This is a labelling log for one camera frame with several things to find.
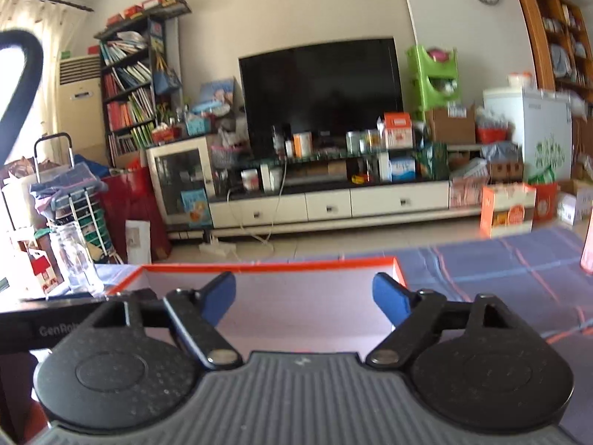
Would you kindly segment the glass mason jar mug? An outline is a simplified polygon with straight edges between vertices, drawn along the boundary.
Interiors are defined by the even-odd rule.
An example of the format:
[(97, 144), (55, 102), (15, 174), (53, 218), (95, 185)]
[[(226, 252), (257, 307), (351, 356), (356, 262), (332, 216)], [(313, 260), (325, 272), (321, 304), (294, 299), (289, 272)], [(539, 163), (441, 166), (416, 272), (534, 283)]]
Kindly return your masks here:
[(105, 287), (96, 272), (82, 230), (75, 221), (51, 225), (50, 245), (60, 274), (70, 290), (100, 295)]

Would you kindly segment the red white carton box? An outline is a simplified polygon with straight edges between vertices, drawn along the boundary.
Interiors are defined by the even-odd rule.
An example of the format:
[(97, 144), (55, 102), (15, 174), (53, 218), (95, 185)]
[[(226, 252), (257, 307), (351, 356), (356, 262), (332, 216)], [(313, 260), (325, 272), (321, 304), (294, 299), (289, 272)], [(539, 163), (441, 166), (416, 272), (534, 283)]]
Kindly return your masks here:
[(47, 297), (59, 281), (44, 250), (31, 246), (31, 242), (18, 241), (19, 274), (27, 293), (32, 297)]

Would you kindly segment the white power strip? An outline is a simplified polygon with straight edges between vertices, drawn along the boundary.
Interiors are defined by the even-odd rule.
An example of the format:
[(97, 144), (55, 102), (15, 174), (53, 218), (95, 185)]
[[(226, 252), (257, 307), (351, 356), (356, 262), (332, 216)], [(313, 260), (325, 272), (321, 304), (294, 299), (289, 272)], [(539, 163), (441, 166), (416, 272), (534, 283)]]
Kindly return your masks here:
[(210, 241), (203, 242), (199, 245), (199, 250), (202, 253), (226, 257), (230, 254), (236, 254), (236, 245), (234, 243)]

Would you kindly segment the orange cardboard box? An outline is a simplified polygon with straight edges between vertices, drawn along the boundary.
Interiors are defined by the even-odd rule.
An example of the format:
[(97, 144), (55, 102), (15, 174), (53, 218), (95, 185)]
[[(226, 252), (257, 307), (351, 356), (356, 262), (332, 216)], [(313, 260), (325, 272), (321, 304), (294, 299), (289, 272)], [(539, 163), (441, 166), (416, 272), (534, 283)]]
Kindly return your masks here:
[(401, 280), (396, 257), (291, 263), (146, 264), (111, 266), (110, 293), (150, 288), (158, 296), (204, 286), (230, 271), (236, 297), (217, 328), (243, 356), (254, 350), (356, 352), (366, 356), (391, 332), (375, 305), (379, 272)]

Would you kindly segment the white tv stand cabinet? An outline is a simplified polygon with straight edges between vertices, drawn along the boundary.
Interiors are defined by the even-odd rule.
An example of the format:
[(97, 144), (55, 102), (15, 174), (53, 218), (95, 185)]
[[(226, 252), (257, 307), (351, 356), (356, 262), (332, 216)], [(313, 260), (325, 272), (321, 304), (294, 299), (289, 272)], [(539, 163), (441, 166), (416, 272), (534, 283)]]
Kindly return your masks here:
[(380, 227), (473, 217), (480, 206), (449, 205), (446, 181), (392, 184), (210, 205), (217, 237)]

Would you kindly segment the red paper bag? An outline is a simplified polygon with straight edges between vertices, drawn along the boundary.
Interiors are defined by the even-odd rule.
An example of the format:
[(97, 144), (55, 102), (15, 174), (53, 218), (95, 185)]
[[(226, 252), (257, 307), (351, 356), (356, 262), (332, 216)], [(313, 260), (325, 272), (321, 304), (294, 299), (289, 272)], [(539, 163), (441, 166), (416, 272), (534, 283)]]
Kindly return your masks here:
[(103, 178), (107, 190), (99, 195), (106, 214), (106, 228), (113, 246), (127, 259), (126, 222), (150, 223), (150, 249), (154, 260), (166, 259), (172, 251), (147, 167)]

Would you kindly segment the blue plaid bed sheet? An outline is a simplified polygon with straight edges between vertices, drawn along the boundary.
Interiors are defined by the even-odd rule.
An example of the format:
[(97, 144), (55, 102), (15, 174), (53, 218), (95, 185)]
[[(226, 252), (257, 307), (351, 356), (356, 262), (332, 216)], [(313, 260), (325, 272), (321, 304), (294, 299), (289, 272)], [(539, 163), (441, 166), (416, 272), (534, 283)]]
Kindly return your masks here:
[(413, 290), (429, 288), (459, 301), (497, 295), (569, 363), (575, 391), (562, 424), (587, 444), (592, 440), (592, 277), (580, 266), (582, 247), (575, 233), (549, 227), (497, 239), (239, 264), (394, 256), (400, 281)]

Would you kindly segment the orange white gift bag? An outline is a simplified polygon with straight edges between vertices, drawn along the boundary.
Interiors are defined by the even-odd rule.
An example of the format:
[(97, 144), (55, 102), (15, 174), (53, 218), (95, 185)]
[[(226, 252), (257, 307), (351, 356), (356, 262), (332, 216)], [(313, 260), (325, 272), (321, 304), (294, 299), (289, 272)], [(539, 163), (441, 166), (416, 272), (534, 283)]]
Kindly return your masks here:
[(488, 238), (529, 233), (533, 228), (537, 191), (524, 183), (485, 186), (480, 232)]

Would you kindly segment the white glass door cabinet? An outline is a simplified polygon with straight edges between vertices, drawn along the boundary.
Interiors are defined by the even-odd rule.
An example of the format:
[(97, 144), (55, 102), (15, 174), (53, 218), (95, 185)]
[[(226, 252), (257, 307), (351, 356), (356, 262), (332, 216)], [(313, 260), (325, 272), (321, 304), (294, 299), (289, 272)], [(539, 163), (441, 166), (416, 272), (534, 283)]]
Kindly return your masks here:
[(170, 231), (210, 230), (215, 196), (208, 139), (187, 138), (147, 150), (161, 216)]

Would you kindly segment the red cylindrical can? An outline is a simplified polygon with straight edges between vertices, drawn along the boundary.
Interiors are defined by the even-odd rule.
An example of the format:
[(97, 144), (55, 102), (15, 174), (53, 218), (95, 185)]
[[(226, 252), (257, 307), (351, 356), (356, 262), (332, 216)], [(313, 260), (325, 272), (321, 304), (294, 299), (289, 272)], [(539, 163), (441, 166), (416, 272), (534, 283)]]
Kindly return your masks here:
[(593, 215), (590, 216), (580, 266), (586, 273), (593, 274)]

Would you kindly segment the brown cardboard box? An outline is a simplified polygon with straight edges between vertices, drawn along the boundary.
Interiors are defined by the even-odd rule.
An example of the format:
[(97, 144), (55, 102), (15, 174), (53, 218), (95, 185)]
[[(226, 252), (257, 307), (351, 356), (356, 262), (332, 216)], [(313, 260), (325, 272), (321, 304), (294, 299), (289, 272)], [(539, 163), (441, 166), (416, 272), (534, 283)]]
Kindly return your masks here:
[(476, 110), (440, 108), (424, 113), (431, 139), (448, 145), (472, 145), (476, 142)]

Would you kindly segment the beige standing air conditioner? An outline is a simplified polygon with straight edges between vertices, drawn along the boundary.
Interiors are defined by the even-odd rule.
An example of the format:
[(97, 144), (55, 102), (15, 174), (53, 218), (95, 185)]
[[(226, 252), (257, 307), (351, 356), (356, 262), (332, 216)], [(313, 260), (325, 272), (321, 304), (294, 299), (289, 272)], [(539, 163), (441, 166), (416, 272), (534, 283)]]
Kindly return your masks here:
[(97, 54), (68, 58), (59, 63), (57, 129), (72, 138), (75, 154), (107, 165), (101, 69)]

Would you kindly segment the green stacked plastic bins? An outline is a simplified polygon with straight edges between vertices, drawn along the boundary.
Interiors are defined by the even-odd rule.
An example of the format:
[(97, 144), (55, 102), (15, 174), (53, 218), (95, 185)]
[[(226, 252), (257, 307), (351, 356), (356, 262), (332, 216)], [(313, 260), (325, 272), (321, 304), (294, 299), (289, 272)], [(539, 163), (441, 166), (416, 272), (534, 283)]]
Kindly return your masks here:
[(424, 121), (431, 109), (461, 102), (457, 50), (414, 45), (406, 51), (414, 119)]

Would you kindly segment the white small refrigerator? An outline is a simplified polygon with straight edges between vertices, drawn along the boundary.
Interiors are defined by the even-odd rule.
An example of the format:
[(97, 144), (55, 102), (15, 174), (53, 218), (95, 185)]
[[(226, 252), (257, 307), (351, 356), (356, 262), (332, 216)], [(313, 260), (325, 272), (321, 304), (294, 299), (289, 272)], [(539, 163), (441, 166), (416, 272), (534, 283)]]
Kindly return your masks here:
[(548, 168), (557, 180), (570, 178), (573, 122), (568, 95), (540, 89), (487, 89), (483, 104), (487, 112), (511, 124), (511, 141), (523, 154), (525, 179)]

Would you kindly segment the black flat screen television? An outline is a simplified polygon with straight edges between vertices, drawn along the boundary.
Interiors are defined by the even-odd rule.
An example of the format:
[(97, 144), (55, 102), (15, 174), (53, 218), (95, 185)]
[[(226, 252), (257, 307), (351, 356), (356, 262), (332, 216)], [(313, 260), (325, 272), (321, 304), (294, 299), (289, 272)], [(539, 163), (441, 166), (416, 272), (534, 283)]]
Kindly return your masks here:
[(274, 132), (310, 133), (336, 146), (349, 132), (374, 129), (401, 113), (403, 93), (391, 37), (284, 48), (239, 59), (253, 155), (274, 154)]

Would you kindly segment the black bookshelf with books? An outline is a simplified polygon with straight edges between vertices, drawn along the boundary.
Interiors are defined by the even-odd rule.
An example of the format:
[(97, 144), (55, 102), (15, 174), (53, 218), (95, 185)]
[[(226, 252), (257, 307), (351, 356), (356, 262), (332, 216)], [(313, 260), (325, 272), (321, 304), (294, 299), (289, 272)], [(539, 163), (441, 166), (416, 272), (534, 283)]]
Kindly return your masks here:
[(107, 161), (154, 145), (158, 124), (167, 119), (178, 89), (165, 90), (159, 78), (174, 65), (168, 25), (190, 12), (185, 0), (154, 0), (117, 15), (95, 35), (99, 43), (100, 87)]

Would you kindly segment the wooden shelf unit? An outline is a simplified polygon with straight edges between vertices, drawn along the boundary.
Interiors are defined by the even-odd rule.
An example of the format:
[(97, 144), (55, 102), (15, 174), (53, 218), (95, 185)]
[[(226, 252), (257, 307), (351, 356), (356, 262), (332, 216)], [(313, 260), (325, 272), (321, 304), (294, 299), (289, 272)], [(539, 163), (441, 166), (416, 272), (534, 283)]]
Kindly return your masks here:
[(592, 46), (580, 7), (571, 0), (520, 0), (539, 89), (569, 92), (592, 115)]

